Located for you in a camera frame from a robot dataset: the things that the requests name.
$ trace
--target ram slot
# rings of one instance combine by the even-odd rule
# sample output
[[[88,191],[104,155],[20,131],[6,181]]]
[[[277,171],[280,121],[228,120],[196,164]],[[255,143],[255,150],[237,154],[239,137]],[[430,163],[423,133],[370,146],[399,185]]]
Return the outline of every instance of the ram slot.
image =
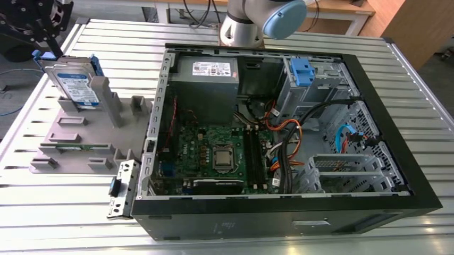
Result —
[[[257,130],[245,129],[243,133],[247,183],[253,189],[265,189],[260,140]]]

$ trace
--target blue drive bay latch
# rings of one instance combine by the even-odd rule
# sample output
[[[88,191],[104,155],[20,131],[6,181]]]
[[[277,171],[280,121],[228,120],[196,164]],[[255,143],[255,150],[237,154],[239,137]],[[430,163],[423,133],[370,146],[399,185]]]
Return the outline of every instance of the blue drive bay latch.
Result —
[[[308,87],[315,78],[315,68],[305,58],[292,58],[289,60],[292,75],[296,77],[296,86]]]

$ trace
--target slotted aluminum table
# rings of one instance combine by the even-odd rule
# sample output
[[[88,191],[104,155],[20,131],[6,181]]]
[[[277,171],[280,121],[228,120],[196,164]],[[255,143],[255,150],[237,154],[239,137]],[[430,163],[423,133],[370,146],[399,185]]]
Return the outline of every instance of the slotted aluminum table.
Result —
[[[153,98],[164,43],[217,44],[216,30],[91,20],[62,45],[100,59],[120,97]],[[443,209],[363,235],[155,242],[133,220],[108,221],[111,176],[28,172],[57,114],[57,89],[44,75],[0,144],[0,251],[87,254],[447,254],[454,251],[452,119],[399,50],[376,38],[296,33],[267,48],[355,54],[403,134]]]

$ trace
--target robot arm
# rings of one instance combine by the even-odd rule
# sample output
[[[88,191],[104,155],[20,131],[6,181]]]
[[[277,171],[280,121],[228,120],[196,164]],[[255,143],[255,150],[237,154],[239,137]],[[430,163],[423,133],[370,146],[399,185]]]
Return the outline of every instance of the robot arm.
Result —
[[[263,34],[287,38],[305,18],[303,0],[229,0],[220,40],[227,46],[259,47]]]
[[[0,33],[26,43],[49,47],[62,55],[56,37],[65,30],[73,3],[57,0],[1,0]]]

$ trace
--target power supply label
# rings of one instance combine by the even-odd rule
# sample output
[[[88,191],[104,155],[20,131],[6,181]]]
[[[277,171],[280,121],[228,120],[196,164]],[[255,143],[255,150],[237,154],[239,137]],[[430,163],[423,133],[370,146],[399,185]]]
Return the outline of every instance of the power supply label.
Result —
[[[88,86],[89,80],[84,74],[58,73],[57,77],[64,91],[77,105],[88,107],[99,105],[99,99]]]
[[[229,63],[193,62],[192,75],[229,77],[232,75],[229,70]]]

